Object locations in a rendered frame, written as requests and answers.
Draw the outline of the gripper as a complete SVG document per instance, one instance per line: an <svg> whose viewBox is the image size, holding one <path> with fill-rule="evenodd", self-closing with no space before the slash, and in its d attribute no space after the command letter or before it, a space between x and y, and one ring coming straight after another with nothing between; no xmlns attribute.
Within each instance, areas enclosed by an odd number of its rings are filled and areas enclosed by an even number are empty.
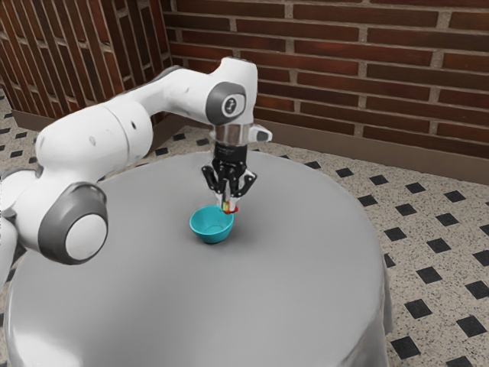
<svg viewBox="0 0 489 367"><path fill-rule="evenodd" d="M246 160L248 146L231 146L219 142L215 143L213 160L201 169L208 188L215 194L219 203L227 200L226 195L226 169L230 189L230 204L236 205L252 187L257 175L248 170Z"/></svg>

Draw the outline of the teal bowl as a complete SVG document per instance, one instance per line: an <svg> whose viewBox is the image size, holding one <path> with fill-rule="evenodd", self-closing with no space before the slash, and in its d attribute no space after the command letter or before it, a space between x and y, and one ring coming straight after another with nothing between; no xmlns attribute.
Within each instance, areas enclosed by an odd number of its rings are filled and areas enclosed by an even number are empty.
<svg viewBox="0 0 489 367"><path fill-rule="evenodd" d="M193 233L207 244L216 244L228 238L234 225L234 214L225 213L219 206L204 206L189 218Z"/></svg>

